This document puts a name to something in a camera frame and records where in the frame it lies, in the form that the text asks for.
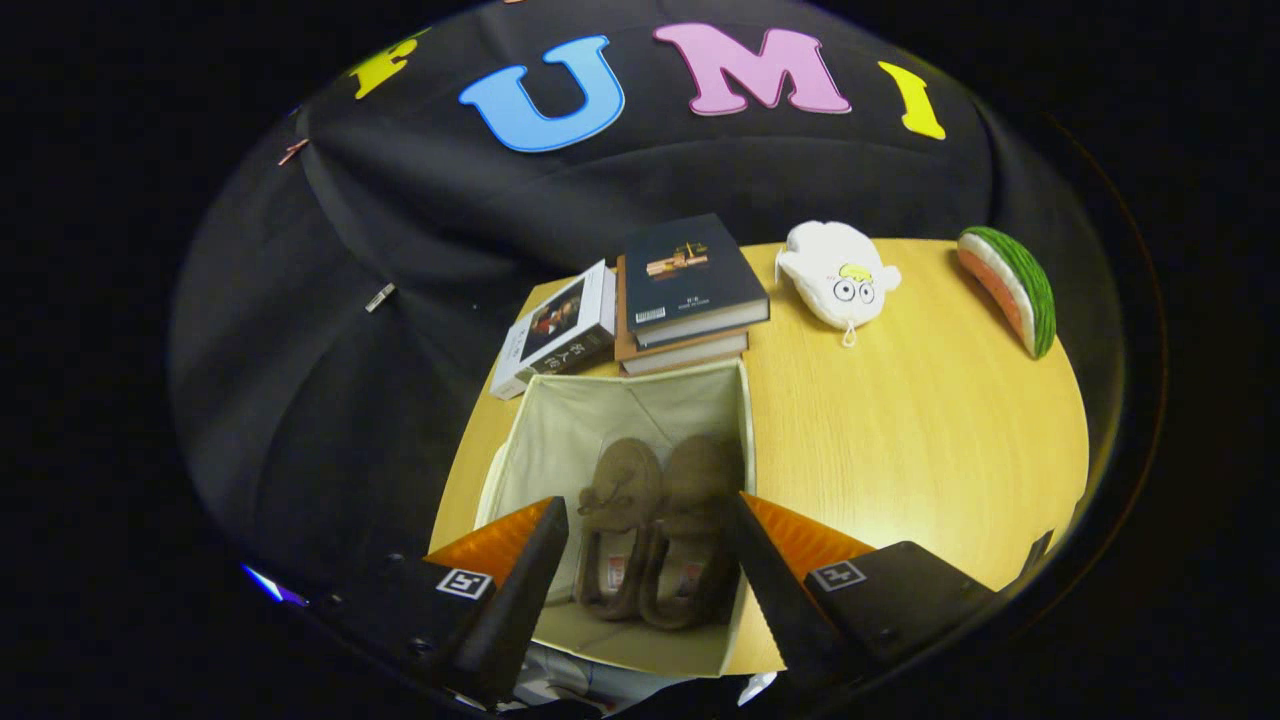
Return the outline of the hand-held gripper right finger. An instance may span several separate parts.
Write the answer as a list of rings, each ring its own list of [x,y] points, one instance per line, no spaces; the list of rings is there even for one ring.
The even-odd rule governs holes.
[[[998,597],[913,541],[874,548],[746,492],[735,497],[735,556],[804,688],[878,678]]]

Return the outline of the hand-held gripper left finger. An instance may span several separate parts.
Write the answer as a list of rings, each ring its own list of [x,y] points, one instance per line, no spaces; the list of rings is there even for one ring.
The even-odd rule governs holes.
[[[426,556],[388,555],[307,611],[399,679],[495,706],[513,694],[568,529],[564,497],[548,496]]]

